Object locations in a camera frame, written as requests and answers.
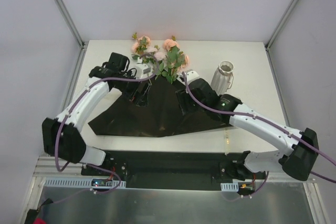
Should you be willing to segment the black wrapping paper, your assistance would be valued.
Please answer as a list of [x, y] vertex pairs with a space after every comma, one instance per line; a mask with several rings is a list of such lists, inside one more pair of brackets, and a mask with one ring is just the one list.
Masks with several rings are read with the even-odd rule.
[[149, 88], [146, 106], [121, 95], [88, 124], [95, 135], [132, 137], [164, 137], [229, 127], [211, 118], [208, 110], [183, 114], [176, 93], [184, 89], [178, 81], [170, 84], [159, 77]]

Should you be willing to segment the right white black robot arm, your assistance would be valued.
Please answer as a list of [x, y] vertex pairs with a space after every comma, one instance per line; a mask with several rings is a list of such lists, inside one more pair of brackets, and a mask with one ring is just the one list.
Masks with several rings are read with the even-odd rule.
[[177, 81], [185, 86], [176, 93], [184, 115], [203, 111], [212, 120], [243, 129], [276, 148], [263, 153], [245, 151], [236, 166], [240, 178], [248, 179], [257, 172], [281, 169], [296, 180], [308, 179], [319, 149], [314, 130], [301, 131], [264, 118], [239, 98], [230, 94], [218, 95], [200, 77], [179, 76]]

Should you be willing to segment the pink artificial flower bouquet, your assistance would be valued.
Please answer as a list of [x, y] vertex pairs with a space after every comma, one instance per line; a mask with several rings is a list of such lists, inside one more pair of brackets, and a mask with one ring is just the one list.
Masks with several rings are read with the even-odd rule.
[[175, 37], [166, 39], [162, 46], [154, 45], [148, 36], [132, 35], [132, 58], [139, 63], [151, 63], [157, 76], [165, 77], [169, 83], [177, 80], [178, 75], [189, 64], [188, 55], [180, 49]]

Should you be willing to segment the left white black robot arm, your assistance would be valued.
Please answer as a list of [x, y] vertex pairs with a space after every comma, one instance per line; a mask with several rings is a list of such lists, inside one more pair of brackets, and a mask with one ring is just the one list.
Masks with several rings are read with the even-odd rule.
[[87, 145], [81, 136], [86, 120], [98, 103], [112, 90], [136, 105], [145, 106], [154, 77], [153, 67], [138, 62], [130, 66], [130, 59], [113, 52], [108, 61], [94, 67], [79, 95], [54, 119], [45, 118], [42, 123], [45, 153], [69, 163], [92, 164], [99, 176], [110, 173], [111, 164], [105, 160], [105, 151]]

